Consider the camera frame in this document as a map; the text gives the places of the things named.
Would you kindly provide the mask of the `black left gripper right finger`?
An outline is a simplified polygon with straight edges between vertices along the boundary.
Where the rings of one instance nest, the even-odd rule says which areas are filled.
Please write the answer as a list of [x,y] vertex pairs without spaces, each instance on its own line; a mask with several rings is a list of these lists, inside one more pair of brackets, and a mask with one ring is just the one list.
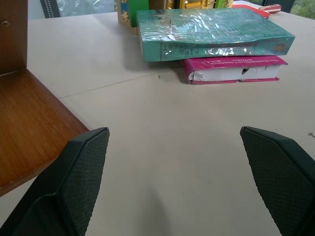
[[244,126],[240,136],[258,192],[283,236],[315,234],[315,161],[291,138]]

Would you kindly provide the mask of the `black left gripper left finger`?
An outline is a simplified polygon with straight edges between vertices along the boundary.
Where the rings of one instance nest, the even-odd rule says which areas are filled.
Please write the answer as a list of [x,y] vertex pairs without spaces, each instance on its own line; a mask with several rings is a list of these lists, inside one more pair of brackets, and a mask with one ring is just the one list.
[[83,236],[87,231],[105,164],[109,129],[68,141],[39,174],[0,229],[2,236]]

